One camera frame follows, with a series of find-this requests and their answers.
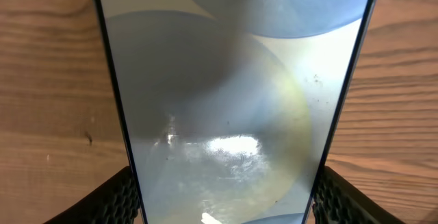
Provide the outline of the blue Galaxy smartphone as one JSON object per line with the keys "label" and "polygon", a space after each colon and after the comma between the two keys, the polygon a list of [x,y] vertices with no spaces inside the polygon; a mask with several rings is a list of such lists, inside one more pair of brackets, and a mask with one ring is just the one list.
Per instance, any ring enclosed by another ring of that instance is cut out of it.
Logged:
{"label": "blue Galaxy smartphone", "polygon": [[305,223],[376,0],[93,0],[142,220]]}

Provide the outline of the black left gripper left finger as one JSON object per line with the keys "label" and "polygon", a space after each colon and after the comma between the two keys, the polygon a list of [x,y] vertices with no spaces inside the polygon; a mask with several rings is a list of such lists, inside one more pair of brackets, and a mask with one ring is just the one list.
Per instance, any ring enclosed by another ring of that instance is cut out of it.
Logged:
{"label": "black left gripper left finger", "polygon": [[140,211],[129,166],[45,224],[133,224]]}

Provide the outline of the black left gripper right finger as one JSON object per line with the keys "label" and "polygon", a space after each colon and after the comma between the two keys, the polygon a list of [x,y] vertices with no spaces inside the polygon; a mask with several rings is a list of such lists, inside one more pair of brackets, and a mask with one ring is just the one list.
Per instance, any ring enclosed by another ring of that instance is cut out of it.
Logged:
{"label": "black left gripper right finger", "polygon": [[328,166],[313,198],[316,224],[404,224]]}

